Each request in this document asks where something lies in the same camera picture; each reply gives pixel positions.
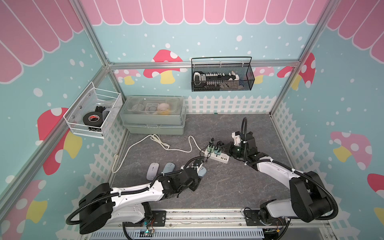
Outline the lilac wireless mouse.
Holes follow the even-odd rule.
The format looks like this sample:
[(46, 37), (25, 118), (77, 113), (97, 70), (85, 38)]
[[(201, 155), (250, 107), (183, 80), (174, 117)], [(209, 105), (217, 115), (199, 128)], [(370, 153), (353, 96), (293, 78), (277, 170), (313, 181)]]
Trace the lilac wireless mouse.
[(147, 180), (153, 181), (158, 174), (159, 163), (151, 163), (147, 171)]

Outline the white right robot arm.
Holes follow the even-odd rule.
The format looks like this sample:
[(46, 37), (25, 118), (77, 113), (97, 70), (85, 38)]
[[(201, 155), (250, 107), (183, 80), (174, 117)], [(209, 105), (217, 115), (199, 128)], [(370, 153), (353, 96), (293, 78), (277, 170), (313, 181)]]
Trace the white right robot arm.
[(232, 137), (232, 142), (221, 146), (223, 153), (272, 177), (290, 191), (288, 199), (270, 200), (261, 204), (259, 215), (264, 224), (280, 217), (309, 223), (313, 220), (332, 220), (338, 215), (337, 201), (317, 173), (290, 168), (260, 152), (251, 132), (234, 132)]

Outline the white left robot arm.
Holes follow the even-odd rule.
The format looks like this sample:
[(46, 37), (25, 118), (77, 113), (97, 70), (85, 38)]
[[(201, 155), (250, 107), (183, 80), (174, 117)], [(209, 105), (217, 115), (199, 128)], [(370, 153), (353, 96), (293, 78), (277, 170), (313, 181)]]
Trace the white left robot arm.
[(153, 218), (151, 202), (178, 197), (186, 189), (195, 191), (202, 180), (200, 171), (199, 167), (184, 167), (159, 174), (151, 183), (128, 188), (100, 184), (79, 201), (79, 207), (67, 217), (66, 224), (79, 225), (82, 235), (112, 223), (146, 224)]

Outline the pale blue wireless mouse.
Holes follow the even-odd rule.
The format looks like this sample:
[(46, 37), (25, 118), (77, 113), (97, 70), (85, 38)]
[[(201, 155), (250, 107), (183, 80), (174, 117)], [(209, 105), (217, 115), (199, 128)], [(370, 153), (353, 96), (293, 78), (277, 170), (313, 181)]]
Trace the pale blue wireless mouse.
[(203, 178), (206, 173), (207, 173), (207, 169), (205, 167), (200, 167), (198, 169), (198, 176), (199, 176), (199, 178)]

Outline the light blue wireless mouse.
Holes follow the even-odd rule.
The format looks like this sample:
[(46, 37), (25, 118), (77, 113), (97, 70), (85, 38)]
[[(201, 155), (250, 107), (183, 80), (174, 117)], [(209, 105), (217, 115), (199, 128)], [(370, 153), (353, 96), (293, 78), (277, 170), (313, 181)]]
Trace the light blue wireless mouse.
[(168, 174), (175, 170), (175, 164), (174, 163), (167, 163), (162, 171), (162, 174)]

